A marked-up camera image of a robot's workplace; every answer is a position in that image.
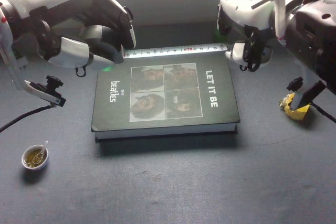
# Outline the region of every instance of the white bowl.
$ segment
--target white bowl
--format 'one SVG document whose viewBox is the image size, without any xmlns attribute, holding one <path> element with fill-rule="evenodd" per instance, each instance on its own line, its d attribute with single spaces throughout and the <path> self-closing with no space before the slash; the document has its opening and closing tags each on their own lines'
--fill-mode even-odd
<svg viewBox="0 0 336 224">
<path fill-rule="evenodd" d="M 43 167 L 45 167 L 47 165 L 47 162 L 49 160 L 49 152 L 48 152 L 48 149 L 46 148 L 46 152 L 47 152 L 47 157 L 46 159 L 39 165 L 39 166 L 36 166 L 36 167 L 28 167 L 25 163 L 25 159 L 27 157 L 27 154 L 30 152 L 30 151 L 34 151 L 34 150 L 37 150 L 37 149 L 42 149 L 43 145 L 40 145 L 40 144 L 37 144 L 37 145 L 33 145 L 31 147 L 29 147 L 27 150 L 25 150 L 25 152 L 23 152 L 23 155 L 22 155 L 22 158 L 21 158 L 21 162 L 23 164 L 24 167 L 26 167 L 27 169 L 29 170 L 40 170 L 42 169 Z"/>
</svg>

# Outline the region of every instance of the tape measure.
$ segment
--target tape measure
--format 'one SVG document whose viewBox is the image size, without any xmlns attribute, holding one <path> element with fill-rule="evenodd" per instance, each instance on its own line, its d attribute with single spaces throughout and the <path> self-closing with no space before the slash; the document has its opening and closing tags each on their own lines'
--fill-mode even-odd
<svg viewBox="0 0 336 224">
<path fill-rule="evenodd" d="M 198 54 L 201 52 L 218 52 L 218 51 L 227 51 L 227 44 L 216 43 L 216 44 L 203 44 L 203 45 L 193 45 L 183 47 L 164 47 L 164 48 L 127 50 L 124 52 L 124 58 L 187 55 L 187 54 Z"/>
</svg>

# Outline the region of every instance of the book cover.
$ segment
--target book cover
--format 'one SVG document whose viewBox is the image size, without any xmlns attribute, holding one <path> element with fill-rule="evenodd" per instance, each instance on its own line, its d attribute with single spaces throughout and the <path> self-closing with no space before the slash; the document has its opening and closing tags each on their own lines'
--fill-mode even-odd
<svg viewBox="0 0 336 224">
<path fill-rule="evenodd" d="M 239 121 L 222 52 L 130 58 L 98 73 L 91 126 L 98 139 L 228 131 Z"/>
</svg>

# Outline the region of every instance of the wire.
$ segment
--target wire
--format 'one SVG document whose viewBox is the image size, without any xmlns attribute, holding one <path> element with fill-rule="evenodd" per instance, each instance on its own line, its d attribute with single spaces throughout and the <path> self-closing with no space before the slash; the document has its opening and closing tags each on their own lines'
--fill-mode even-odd
<svg viewBox="0 0 336 224">
<path fill-rule="evenodd" d="M 317 109 L 317 111 L 320 112 L 322 115 L 324 115 L 325 117 L 329 118 L 331 121 L 333 121 L 334 123 L 336 123 L 336 118 L 334 118 L 332 115 L 328 114 L 326 111 L 324 111 L 323 109 L 321 109 L 321 107 L 317 106 L 313 102 L 311 102 L 310 105 L 312 105 L 313 107 L 315 107 Z"/>
<path fill-rule="evenodd" d="M 51 108 L 53 108 L 53 106 L 48 105 L 48 106 L 45 106 L 45 107 L 41 107 L 41 108 L 32 110 L 30 112 L 27 112 L 27 113 L 17 117 L 16 119 L 12 120 L 11 122 L 7 123 L 5 126 L 1 127 L 0 128 L 0 133 L 3 132 L 5 129 L 11 127 L 13 124 L 17 123 L 18 121 L 22 120 L 23 118 L 26 118 L 27 116 L 30 116 L 30 115 L 36 114 L 38 112 L 41 112 L 43 110 L 48 110 L 48 109 L 51 109 Z"/>
</svg>

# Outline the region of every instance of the photo grid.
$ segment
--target photo grid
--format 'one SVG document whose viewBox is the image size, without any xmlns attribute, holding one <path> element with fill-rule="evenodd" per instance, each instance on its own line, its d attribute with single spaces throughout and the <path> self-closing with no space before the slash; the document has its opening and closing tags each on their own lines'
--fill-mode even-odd
<svg viewBox="0 0 336 224">
<path fill-rule="evenodd" d="M 196 63 L 131 69 L 130 122 L 202 117 Z"/>
</svg>

